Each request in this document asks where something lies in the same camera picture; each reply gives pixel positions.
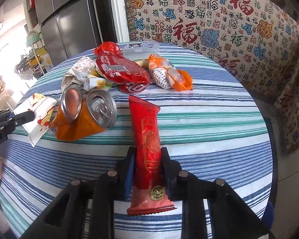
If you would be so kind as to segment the white red paper wrapper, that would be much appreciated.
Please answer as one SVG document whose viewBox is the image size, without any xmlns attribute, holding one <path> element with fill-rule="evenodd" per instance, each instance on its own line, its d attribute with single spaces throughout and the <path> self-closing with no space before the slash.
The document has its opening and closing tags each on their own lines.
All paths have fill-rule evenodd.
<svg viewBox="0 0 299 239">
<path fill-rule="evenodd" d="M 54 98 L 34 93 L 13 110 L 14 114 L 20 114 L 28 110 L 34 112 L 34 120 L 23 124 L 23 128 L 29 134 L 32 147 L 34 147 L 48 131 L 48 126 L 56 104 L 57 101 Z"/>
</svg>

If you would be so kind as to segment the orange crushed can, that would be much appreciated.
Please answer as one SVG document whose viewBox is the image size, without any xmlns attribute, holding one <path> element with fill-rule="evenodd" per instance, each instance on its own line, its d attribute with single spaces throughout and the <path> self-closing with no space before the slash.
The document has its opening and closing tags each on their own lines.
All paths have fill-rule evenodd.
<svg viewBox="0 0 299 239">
<path fill-rule="evenodd" d="M 63 91 L 57 115 L 49 128 L 54 130 L 57 139 L 68 142 L 105 131 L 92 117 L 81 89 L 76 85 Z"/>
</svg>

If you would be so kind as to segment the long red snack wrapper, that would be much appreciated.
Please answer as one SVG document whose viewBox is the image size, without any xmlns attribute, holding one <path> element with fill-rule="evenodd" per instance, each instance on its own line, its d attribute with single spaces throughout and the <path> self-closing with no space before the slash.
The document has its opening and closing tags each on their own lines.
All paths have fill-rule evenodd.
<svg viewBox="0 0 299 239">
<path fill-rule="evenodd" d="M 129 96 L 130 116 L 136 156 L 129 216 L 174 210 L 165 192 L 161 171 L 161 145 L 157 114 L 160 107 L 136 96 Z"/>
</svg>

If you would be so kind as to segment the small green white wrapper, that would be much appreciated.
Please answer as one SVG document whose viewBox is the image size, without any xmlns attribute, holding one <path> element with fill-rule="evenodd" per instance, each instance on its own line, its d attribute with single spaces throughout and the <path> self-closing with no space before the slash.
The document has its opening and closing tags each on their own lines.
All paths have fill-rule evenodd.
<svg viewBox="0 0 299 239">
<path fill-rule="evenodd" d="M 87 77 L 84 84 L 85 91 L 91 91 L 94 89 L 108 91 L 113 85 L 113 82 L 101 77 Z"/>
</svg>

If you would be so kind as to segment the red snack bag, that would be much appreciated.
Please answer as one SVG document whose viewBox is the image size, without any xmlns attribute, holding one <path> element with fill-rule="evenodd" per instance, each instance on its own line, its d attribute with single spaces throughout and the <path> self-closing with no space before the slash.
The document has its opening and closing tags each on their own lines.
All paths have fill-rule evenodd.
<svg viewBox="0 0 299 239">
<path fill-rule="evenodd" d="M 122 93 L 137 94 L 150 84 L 150 75 L 136 62 L 125 58 L 118 44 L 104 42 L 93 50 L 96 70 L 107 80 L 118 85 Z"/>
</svg>

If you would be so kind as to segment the orange white wrapper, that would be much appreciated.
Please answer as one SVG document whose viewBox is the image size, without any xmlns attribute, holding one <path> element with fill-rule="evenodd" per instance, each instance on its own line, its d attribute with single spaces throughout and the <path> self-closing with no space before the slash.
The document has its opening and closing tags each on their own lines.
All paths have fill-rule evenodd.
<svg viewBox="0 0 299 239">
<path fill-rule="evenodd" d="M 154 53 L 149 55 L 149 72 L 159 87 L 176 91 L 193 90 L 193 79 L 184 70 L 176 69 L 170 61 Z"/>
</svg>

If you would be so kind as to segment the green tiered storage rack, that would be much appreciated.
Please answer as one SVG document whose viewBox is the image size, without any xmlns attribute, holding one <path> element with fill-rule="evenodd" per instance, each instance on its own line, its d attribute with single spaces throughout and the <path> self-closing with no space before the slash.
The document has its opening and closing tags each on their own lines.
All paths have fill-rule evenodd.
<svg viewBox="0 0 299 239">
<path fill-rule="evenodd" d="M 39 79 L 53 68 L 41 33 L 31 30 L 26 37 L 26 46 L 30 49 L 30 53 L 27 55 L 27 64 L 33 72 L 33 76 Z"/>
</svg>

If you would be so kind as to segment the striped blue tablecloth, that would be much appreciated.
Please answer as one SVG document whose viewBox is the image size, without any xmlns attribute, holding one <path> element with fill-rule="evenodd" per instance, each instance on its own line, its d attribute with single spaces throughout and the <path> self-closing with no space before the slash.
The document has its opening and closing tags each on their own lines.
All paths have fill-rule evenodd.
<svg viewBox="0 0 299 239">
<path fill-rule="evenodd" d="M 160 142 L 172 159 L 200 179 L 224 179 L 263 217 L 272 184 L 272 150 L 263 117 L 251 95 L 220 64 L 192 50 L 161 44 L 159 53 L 193 78 L 193 89 L 178 92 L 150 84 L 141 99 L 160 107 Z M 115 126 L 74 141 L 51 131 L 38 143 L 18 127 L 0 145 L 0 203 L 20 237 L 70 182 L 94 180 L 126 156 L 134 144 L 128 95 L 110 89 L 118 115 Z"/>
</svg>

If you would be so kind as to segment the grey refrigerator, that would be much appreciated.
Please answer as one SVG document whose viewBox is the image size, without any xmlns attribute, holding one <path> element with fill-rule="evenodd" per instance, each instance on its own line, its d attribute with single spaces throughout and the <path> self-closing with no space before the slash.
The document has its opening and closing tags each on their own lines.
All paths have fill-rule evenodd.
<svg viewBox="0 0 299 239">
<path fill-rule="evenodd" d="M 101 43 L 93 0 L 34 0 L 54 66 Z"/>
</svg>

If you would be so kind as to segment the clear plastic package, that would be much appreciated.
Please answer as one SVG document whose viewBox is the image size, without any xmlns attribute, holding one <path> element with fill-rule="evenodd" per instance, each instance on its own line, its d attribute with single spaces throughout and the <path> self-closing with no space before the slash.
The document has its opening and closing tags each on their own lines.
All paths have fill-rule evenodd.
<svg viewBox="0 0 299 239">
<path fill-rule="evenodd" d="M 132 42 L 122 48 L 122 55 L 132 61 L 148 59 L 151 54 L 158 53 L 158 42 Z"/>
</svg>

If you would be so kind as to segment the patterned fu character cloth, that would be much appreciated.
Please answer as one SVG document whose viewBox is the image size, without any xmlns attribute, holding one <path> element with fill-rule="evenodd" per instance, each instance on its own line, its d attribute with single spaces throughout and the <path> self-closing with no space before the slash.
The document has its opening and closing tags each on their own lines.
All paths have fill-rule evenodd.
<svg viewBox="0 0 299 239">
<path fill-rule="evenodd" d="M 272 104 L 285 152 L 299 148 L 299 24 L 270 0 L 125 0 L 130 39 L 187 48 Z"/>
</svg>

